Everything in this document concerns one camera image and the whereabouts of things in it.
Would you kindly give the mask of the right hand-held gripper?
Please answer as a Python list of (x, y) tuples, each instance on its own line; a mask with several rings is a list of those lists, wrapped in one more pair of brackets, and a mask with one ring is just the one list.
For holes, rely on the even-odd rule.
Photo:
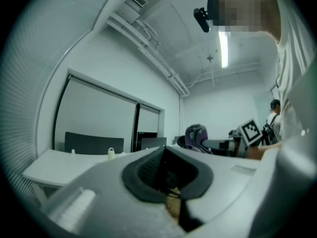
[(254, 119), (250, 119), (242, 125), (238, 126), (233, 138), (221, 140), (205, 140), (205, 147), (216, 150), (234, 150), (234, 141), (238, 143), (236, 156), (245, 158), (249, 147), (258, 142), (263, 134)]

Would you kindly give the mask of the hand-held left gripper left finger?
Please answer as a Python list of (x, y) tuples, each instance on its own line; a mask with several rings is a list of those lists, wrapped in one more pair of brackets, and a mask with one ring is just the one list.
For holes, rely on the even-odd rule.
[(159, 189), (184, 149), (160, 147), (89, 168), (42, 207), (50, 238), (184, 238)]

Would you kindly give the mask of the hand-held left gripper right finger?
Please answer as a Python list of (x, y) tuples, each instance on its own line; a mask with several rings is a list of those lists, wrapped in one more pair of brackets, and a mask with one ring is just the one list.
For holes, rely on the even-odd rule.
[(299, 134), (261, 160), (170, 147), (182, 160), (205, 164), (207, 190), (183, 199), (179, 223), (165, 238), (304, 238), (315, 236), (317, 132)]

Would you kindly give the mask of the small black object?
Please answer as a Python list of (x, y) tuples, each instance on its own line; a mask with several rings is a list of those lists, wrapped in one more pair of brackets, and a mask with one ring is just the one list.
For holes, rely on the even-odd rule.
[(185, 147), (189, 150), (212, 154), (211, 149), (204, 147), (202, 144), (207, 139), (207, 129), (202, 124), (193, 124), (185, 131)]

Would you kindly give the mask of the person's right forearm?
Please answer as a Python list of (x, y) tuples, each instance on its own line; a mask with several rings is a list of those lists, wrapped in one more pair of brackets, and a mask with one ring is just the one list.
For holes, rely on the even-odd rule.
[(273, 145), (266, 146), (250, 146), (246, 152), (247, 159), (261, 160), (265, 151), (269, 149), (280, 148), (282, 146), (282, 142), (278, 142)]

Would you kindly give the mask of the dark desk divider panel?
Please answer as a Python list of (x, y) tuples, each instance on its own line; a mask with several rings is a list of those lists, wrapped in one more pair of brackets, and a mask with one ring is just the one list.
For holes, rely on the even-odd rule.
[(107, 155), (108, 149), (113, 148), (115, 154), (118, 154), (123, 152), (123, 146), (123, 138), (65, 133), (64, 148), (68, 153), (74, 150), (76, 154), (81, 155)]

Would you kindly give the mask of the black monitor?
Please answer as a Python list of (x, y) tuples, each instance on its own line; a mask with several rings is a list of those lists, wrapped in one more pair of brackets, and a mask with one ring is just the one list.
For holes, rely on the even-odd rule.
[(137, 134), (137, 143), (136, 143), (136, 150), (141, 150), (141, 143), (143, 138), (156, 138), (156, 132), (138, 132)]

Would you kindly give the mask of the small dark divider panel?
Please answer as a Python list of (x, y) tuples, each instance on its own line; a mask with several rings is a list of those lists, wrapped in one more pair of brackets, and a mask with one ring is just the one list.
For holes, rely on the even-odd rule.
[(154, 147), (162, 147), (166, 145), (166, 137), (160, 138), (143, 138), (141, 140), (141, 150), (146, 150)]

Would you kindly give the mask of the wide white roller blind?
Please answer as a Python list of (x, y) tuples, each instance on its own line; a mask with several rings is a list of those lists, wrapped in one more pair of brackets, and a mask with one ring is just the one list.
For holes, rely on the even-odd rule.
[(55, 123), (54, 149), (65, 151), (67, 132), (123, 139), (122, 152), (131, 151), (136, 102), (71, 77)]

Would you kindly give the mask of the narrow white roller blind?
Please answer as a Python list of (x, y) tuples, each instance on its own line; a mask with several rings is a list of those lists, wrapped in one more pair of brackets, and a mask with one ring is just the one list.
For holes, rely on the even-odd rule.
[(158, 133), (160, 110), (147, 105), (140, 105), (138, 132)]

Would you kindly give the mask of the long ceiling light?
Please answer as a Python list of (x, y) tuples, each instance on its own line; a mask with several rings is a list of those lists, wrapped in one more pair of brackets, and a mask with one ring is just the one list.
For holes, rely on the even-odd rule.
[(221, 51), (221, 67), (228, 67), (228, 38), (225, 32), (218, 32), (220, 51)]

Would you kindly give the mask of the white ceiling pipe run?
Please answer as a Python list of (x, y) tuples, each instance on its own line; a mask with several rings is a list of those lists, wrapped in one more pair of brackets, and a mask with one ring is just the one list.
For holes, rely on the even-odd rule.
[(107, 24), (136, 45), (137, 49), (145, 55), (174, 86), (180, 96), (187, 97), (190, 95), (189, 89), (181, 80), (180, 76), (163, 58), (157, 48), (152, 45), (151, 40), (156, 41), (157, 44), (158, 41), (155, 39), (155, 35), (151, 33), (151, 29), (148, 28), (146, 24), (137, 20), (137, 24), (140, 28), (135, 28), (115, 12), (111, 13), (109, 19), (107, 20)]

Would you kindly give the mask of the person's white shirt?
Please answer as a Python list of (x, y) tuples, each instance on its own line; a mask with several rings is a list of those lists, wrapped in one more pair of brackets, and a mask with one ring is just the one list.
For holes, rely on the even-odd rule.
[(281, 39), (277, 46), (277, 85), (281, 103), (281, 139), (299, 134), (303, 126), (288, 95), (317, 55), (317, 44), (304, 16), (293, 0), (277, 0)]

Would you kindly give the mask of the white ceiling air conditioner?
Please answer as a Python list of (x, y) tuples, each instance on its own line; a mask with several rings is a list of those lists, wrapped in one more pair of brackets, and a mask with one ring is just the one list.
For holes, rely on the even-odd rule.
[(116, 13), (129, 24), (133, 24), (141, 16), (141, 10), (147, 5), (147, 0), (126, 0)]

